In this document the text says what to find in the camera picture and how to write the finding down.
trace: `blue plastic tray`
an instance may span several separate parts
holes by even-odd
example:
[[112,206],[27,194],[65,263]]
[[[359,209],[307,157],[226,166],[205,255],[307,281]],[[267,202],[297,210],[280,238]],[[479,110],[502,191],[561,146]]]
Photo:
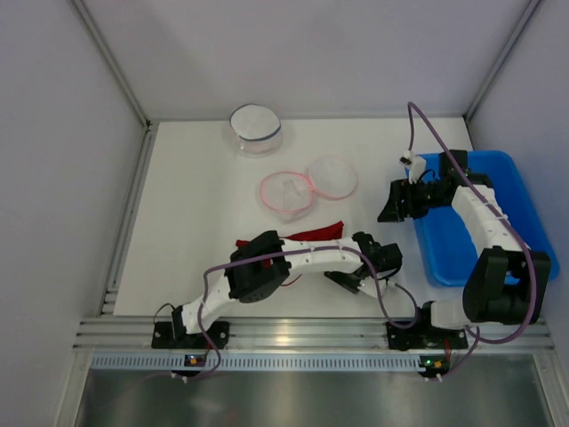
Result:
[[[427,160],[427,169],[438,173],[438,153],[421,156]],[[501,151],[472,151],[469,168],[490,177],[501,209],[533,250],[549,255],[549,280],[555,278],[559,263],[512,158]],[[432,181],[432,173],[424,181]],[[451,207],[439,207],[414,224],[431,285],[465,286],[478,257],[461,217]],[[514,285],[516,280],[507,278],[506,284]]]

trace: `red object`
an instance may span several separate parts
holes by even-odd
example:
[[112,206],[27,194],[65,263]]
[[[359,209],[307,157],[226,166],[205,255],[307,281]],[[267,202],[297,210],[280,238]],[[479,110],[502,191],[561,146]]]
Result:
[[[333,240],[335,238],[341,238],[341,233],[344,231],[344,223],[338,221],[333,225],[324,227],[323,229],[302,231],[302,233],[296,233],[289,236],[289,240],[294,240],[297,242],[322,242],[325,240]],[[237,247],[243,247],[249,243],[249,240],[237,240],[235,243]]]

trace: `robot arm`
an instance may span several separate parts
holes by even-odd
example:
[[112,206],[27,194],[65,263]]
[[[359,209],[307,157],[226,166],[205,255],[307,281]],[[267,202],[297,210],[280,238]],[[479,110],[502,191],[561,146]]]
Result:
[[[317,251],[323,246],[338,246],[338,250]],[[208,292],[202,309],[202,322],[205,329],[223,315],[235,303],[262,301],[271,296],[289,277],[300,274],[324,272],[332,281],[357,293],[371,272],[359,256],[342,248],[352,248],[364,254],[373,263],[377,272],[401,267],[402,255],[396,244],[381,246],[373,238],[362,232],[351,238],[324,242],[297,242],[279,238],[275,231],[266,231],[252,240],[247,246],[235,251],[232,262],[253,258],[263,254],[290,252],[310,249],[305,254],[291,254],[272,260],[251,262],[238,267],[225,269]],[[197,334],[197,310],[202,298],[176,308],[172,312],[174,336]]]
[[[467,151],[451,152],[477,190],[502,213],[490,179],[469,170]],[[496,217],[469,187],[464,186],[445,153],[439,155],[438,181],[418,179],[425,168],[424,160],[420,162],[419,158],[412,152],[404,153],[401,163],[410,170],[409,179],[391,182],[389,200],[378,221],[418,219],[431,208],[451,206],[462,218],[478,254],[462,297],[430,304],[432,326],[460,329],[487,321],[520,324],[529,308],[529,273],[519,244],[501,222],[507,216]],[[543,252],[530,251],[530,254],[537,278],[537,300],[531,322],[534,323],[540,315],[550,261]],[[517,286],[504,286],[508,275],[519,280]]]

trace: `white wall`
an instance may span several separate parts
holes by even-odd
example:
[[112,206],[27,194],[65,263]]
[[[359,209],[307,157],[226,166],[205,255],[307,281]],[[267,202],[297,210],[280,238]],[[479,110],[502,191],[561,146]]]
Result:
[[141,129],[65,0],[0,1],[0,424],[50,425]]
[[569,3],[547,0],[472,124],[480,149],[515,160],[561,265],[544,313],[569,372]]
[[461,115],[527,0],[85,0],[151,118]]

